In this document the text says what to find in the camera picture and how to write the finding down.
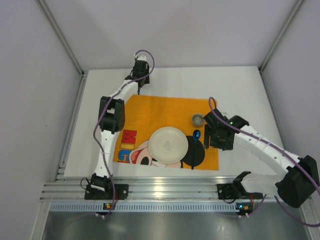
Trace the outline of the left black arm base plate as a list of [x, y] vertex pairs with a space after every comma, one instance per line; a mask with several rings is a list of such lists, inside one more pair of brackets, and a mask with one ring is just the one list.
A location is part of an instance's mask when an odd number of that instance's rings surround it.
[[87, 185], [85, 189], [85, 200], [125, 200], [129, 194], [128, 184], [115, 184], [115, 197], [112, 184], [107, 189], [95, 185]]

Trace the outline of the small speckled stone cup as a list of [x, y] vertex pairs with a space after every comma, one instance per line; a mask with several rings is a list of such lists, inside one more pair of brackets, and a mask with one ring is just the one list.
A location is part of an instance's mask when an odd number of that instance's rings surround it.
[[191, 117], [191, 123], [194, 127], [202, 127], [205, 124], [204, 115], [201, 113], [195, 113]]

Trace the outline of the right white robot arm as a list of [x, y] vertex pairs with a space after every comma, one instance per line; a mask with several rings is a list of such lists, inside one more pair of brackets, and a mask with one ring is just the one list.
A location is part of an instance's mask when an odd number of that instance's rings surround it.
[[279, 197], [299, 208], [320, 185], [317, 162], [309, 155], [300, 157], [270, 142], [248, 121], [235, 115], [228, 119], [218, 109], [204, 116], [204, 148], [229, 151], [238, 145], [269, 166], [274, 175], [244, 171], [232, 182], [240, 196], [261, 193]]

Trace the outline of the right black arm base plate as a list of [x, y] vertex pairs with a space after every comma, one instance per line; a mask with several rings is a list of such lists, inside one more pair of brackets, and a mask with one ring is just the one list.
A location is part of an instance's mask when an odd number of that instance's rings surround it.
[[250, 194], [247, 193], [242, 186], [237, 186], [233, 183], [220, 183], [216, 186], [219, 200], [240, 200], [250, 198]]

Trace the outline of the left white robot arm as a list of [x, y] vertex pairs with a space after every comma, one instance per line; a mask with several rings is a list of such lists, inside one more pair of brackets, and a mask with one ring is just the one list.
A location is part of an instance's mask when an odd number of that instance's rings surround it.
[[137, 56], [122, 85], [110, 96], [100, 99], [98, 122], [93, 131], [100, 131], [100, 139], [93, 136], [99, 147], [98, 162], [91, 176], [90, 186], [93, 189], [102, 192], [113, 190], [112, 160], [118, 136], [125, 125], [125, 104], [145, 84], [150, 83], [150, 71], [146, 56]]

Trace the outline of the cream round plate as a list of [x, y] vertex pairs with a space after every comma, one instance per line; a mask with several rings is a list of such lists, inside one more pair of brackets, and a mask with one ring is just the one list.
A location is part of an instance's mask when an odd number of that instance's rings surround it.
[[186, 135], [178, 128], [166, 126], [156, 130], [149, 138], [148, 150], [153, 159], [166, 165], [181, 161], [188, 152]]

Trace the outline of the orange Mickey Mouse cloth placemat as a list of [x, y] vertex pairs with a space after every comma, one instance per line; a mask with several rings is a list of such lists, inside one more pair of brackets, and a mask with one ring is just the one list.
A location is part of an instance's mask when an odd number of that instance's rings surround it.
[[[160, 97], [133, 95], [125, 104], [125, 124], [120, 132], [113, 157], [113, 162], [149, 167], [191, 169], [194, 152], [193, 132], [201, 132], [196, 145], [194, 170], [219, 169], [218, 150], [204, 148], [204, 126], [194, 127], [192, 116], [209, 112], [206, 99]], [[185, 157], [173, 164], [163, 164], [155, 160], [148, 148], [151, 135], [163, 127], [174, 127], [181, 130], [188, 140], [188, 151]]]

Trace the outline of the blue metallic spoon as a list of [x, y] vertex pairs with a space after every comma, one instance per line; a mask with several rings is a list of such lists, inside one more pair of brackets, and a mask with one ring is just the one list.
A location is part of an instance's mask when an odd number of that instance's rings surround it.
[[191, 169], [193, 170], [195, 167], [195, 161], [196, 161], [197, 142], [201, 137], [200, 130], [198, 130], [198, 129], [194, 130], [192, 137], [194, 140], [194, 149], [193, 149], [193, 156], [192, 156], [192, 162], [191, 162]]

